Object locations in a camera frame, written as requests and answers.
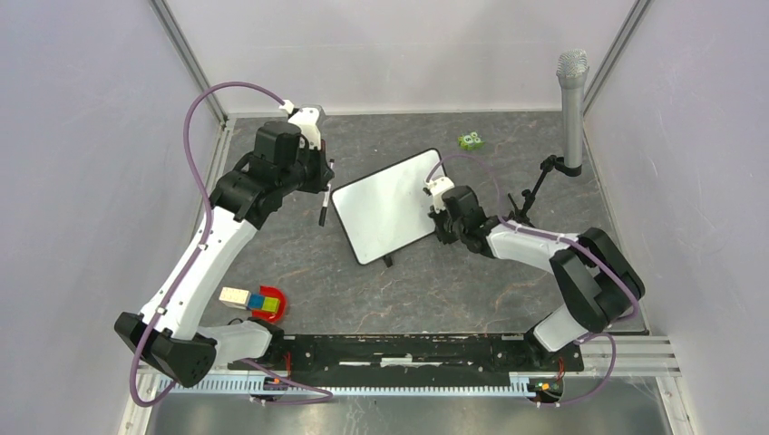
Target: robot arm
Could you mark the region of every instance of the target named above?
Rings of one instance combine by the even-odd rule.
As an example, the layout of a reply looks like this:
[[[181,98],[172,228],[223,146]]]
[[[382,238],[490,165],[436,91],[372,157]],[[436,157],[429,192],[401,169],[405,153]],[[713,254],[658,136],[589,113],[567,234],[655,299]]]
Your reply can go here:
[[[263,324],[200,327],[203,310],[235,257],[282,206],[283,197],[296,190],[320,193],[334,177],[318,129],[323,110],[295,109],[290,101],[281,109],[288,120],[259,128],[254,150],[217,181],[210,196],[213,225],[207,245],[199,245],[202,222],[155,296],[138,314],[122,313],[115,322],[115,331],[135,351],[149,320],[160,314],[141,358],[184,387],[198,383],[213,365],[258,358],[267,350],[272,334]],[[162,308],[171,283],[197,249],[197,260]]]
[[[467,186],[454,186],[446,177],[429,181],[433,197],[430,217],[444,244],[462,241],[468,249],[489,258],[514,260],[555,275],[565,304],[532,327],[524,339],[540,357],[555,353],[582,335],[603,332],[631,306],[619,287],[588,258],[563,240],[583,245],[625,283],[637,299],[645,292],[640,278],[608,235],[597,228],[582,234],[513,230],[496,216],[487,217]],[[514,227],[520,224],[508,220]]]

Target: microphone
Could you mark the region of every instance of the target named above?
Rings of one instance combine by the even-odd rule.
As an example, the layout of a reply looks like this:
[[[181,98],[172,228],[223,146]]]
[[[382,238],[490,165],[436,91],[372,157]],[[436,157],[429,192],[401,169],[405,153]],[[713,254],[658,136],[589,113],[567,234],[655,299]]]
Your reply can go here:
[[[563,167],[561,172],[577,177],[582,173],[582,101],[588,80],[588,54],[569,50],[558,58],[558,83],[563,113]]]

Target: microphone head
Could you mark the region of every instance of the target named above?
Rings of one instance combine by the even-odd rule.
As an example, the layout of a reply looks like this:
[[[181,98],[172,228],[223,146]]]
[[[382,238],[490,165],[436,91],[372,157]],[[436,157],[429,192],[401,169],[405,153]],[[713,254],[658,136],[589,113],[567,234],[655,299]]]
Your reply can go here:
[[[559,79],[574,79],[588,72],[588,54],[584,50],[569,50],[558,58]]]

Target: gray wall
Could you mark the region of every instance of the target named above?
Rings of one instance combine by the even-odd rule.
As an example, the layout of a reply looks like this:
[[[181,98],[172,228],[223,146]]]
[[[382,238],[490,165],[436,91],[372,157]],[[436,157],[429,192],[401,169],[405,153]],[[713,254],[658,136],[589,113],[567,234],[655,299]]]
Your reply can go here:
[[[0,53],[0,432],[114,433],[131,355],[112,324],[162,284],[199,204],[196,91],[141,0],[3,2]]]
[[[329,112],[557,110],[561,52],[600,62],[633,0],[168,0],[213,82]],[[273,112],[242,93],[230,112]]]
[[[704,434],[765,433],[769,3],[652,4],[588,116]]]

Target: purple cable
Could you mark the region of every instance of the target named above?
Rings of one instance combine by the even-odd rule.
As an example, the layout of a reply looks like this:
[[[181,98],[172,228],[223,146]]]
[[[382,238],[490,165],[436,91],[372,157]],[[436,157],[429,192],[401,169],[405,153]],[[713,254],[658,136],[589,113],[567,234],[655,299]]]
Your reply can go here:
[[[240,362],[248,364],[257,370],[264,372],[267,376],[272,376],[273,378],[279,379],[281,382],[287,385],[291,385],[292,387],[297,387],[297,388],[301,388],[302,390],[307,390],[309,392],[317,392],[324,395],[323,397],[318,397],[316,399],[305,399],[302,401],[268,401],[266,402],[266,404],[268,405],[311,405],[313,403],[323,403],[325,401],[330,401],[331,399],[334,399],[334,394],[329,390],[323,390],[321,388],[305,385],[304,383],[291,381],[290,379],[284,378],[283,376],[280,376],[279,374],[269,370],[267,367],[259,364],[254,360],[250,360],[246,358],[246,359],[240,360]]]
[[[211,95],[213,92],[218,91],[219,89],[233,88],[233,87],[253,89],[254,91],[259,91],[264,93],[265,95],[272,98],[280,105],[283,105],[285,103],[283,99],[278,97],[275,93],[259,85],[247,83],[247,82],[224,82],[208,88],[204,93],[199,95],[198,98],[195,99],[195,101],[192,102],[190,108],[187,110],[187,116],[184,118],[184,127],[183,127],[184,154],[185,156],[187,156],[187,164],[190,165],[190,171],[192,172],[192,177],[195,179],[195,185],[198,187],[198,192],[200,192],[201,196],[203,197],[203,210],[206,215],[204,219],[205,227],[203,228],[203,234],[200,236],[200,241],[198,242],[199,247],[205,246],[206,241],[208,241],[209,239],[211,226],[213,225],[213,213],[211,212],[211,204],[208,201],[209,193],[206,191],[206,185],[203,183],[203,179],[200,177],[200,174],[198,173],[198,167],[195,166],[195,160],[192,158],[192,150],[190,149],[190,123],[192,122],[192,114],[195,113],[195,109],[197,109],[197,107],[200,105],[200,103],[203,100],[205,100],[209,95]],[[181,280],[190,271],[190,269],[192,268],[192,265],[195,264],[195,260],[198,259],[199,255],[200,255],[200,248],[192,251],[192,255],[190,256],[190,259],[187,260],[187,263],[184,264],[184,267],[180,270],[179,274],[176,276],[176,278],[173,279],[173,282],[171,283],[168,291],[166,292],[166,295],[163,297],[163,299],[161,300],[161,303],[158,305],[159,309],[164,309],[166,305],[168,305],[168,302],[170,301],[173,294],[176,292],[177,287],[179,287]],[[139,362],[141,361],[141,354],[144,352],[144,346],[147,344],[147,339],[150,337],[150,332],[153,329],[155,329],[155,326],[158,324],[160,319],[161,319],[161,315],[156,311],[155,314],[152,316],[150,322],[147,324],[147,327],[144,328],[144,333],[141,335],[139,342],[136,344],[136,352],[133,354],[133,359],[131,360],[131,374],[129,375],[129,382],[130,382],[129,391],[131,392],[131,398],[133,399],[133,401],[137,405],[141,406],[142,408],[152,406],[157,402],[161,401],[164,397],[168,395],[168,393],[176,385],[176,382],[172,382],[165,390],[163,390],[160,394],[157,395],[157,397],[155,397],[151,401],[144,401],[139,396],[139,391],[136,388],[136,372],[139,370]]]
[[[614,281],[614,283],[617,286],[619,286],[619,289],[622,290],[622,293],[624,293],[625,296],[628,298],[628,300],[630,301],[630,304],[633,305],[633,311],[630,314],[627,314],[627,315],[624,315],[622,317],[619,317],[619,319],[617,319],[618,322],[633,319],[633,318],[635,318],[638,315],[638,313],[640,313],[641,308],[638,305],[638,300],[636,299],[636,296],[633,295],[633,292],[631,292],[630,289],[628,288],[628,286],[625,285],[625,283],[623,283],[621,279],[619,279],[619,276],[617,276],[617,274],[615,274],[613,270],[611,270],[608,266],[606,266],[595,255],[593,255],[593,253],[590,252],[589,249],[587,249],[584,246],[580,245],[578,242],[575,242],[573,240],[567,239],[565,237],[562,238],[559,235],[552,235],[550,233],[539,231],[536,228],[525,227],[523,225],[513,225],[513,224],[507,222],[504,219],[504,217],[502,216],[502,214],[504,212],[503,212],[503,208],[502,208],[503,200],[502,200],[502,194],[501,194],[500,185],[497,182],[497,178],[494,175],[494,171],[493,171],[492,167],[490,167],[482,159],[479,159],[478,157],[471,156],[471,155],[468,155],[468,154],[450,154],[450,155],[442,158],[441,161],[439,161],[437,164],[435,164],[435,166],[433,167],[433,170],[430,171],[430,174],[427,176],[427,179],[425,181],[430,181],[433,178],[433,175],[435,174],[435,171],[438,170],[438,168],[440,168],[441,165],[443,165],[443,163],[445,161],[452,160],[452,159],[468,159],[468,160],[472,160],[472,161],[478,163],[479,165],[481,165],[481,167],[486,171],[486,173],[489,174],[489,177],[492,178],[492,181],[494,183],[494,187],[497,189],[497,206],[498,206],[497,218],[500,220],[500,223],[502,225],[504,225],[505,227],[510,228],[510,229],[512,229],[514,231],[518,231],[518,232],[521,232],[523,234],[528,234],[530,236],[541,237],[541,238],[545,238],[547,240],[555,240],[555,241],[558,241],[558,242],[564,242],[567,245],[569,245],[571,247],[574,247],[580,253],[582,253],[584,256],[589,258],[590,261],[595,263],[596,266],[598,266],[599,269],[603,273],[605,273],[612,281]],[[599,385],[595,389],[593,389],[593,391],[591,391],[591,392],[589,392],[587,394],[584,394],[582,396],[579,396],[577,398],[574,398],[574,399],[571,399],[571,400],[568,400],[568,401],[564,401],[564,402],[559,402],[559,403],[542,403],[541,406],[546,406],[546,407],[550,407],[550,408],[558,408],[558,407],[563,406],[563,405],[571,405],[571,404],[574,404],[574,403],[579,403],[581,401],[584,401],[586,399],[589,399],[589,398],[593,397],[596,393],[598,393],[601,390],[603,390],[603,388],[606,386],[606,383],[607,383],[609,377],[611,377],[611,373],[614,372],[614,363],[617,361],[617,343],[615,342],[614,337],[612,337],[608,333],[586,333],[586,334],[582,335],[580,338],[578,338],[575,341],[575,344],[579,345],[579,344],[582,344],[582,343],[586,343],[586,342],[589,342],[590,340],[592,340],[592,339],[594,339],[596,337],[600,337],[600,336],[607,337],[608,340],[611,342],[611,362],[608,365],[608,369],[606,371],[606,375],[601,380]]]

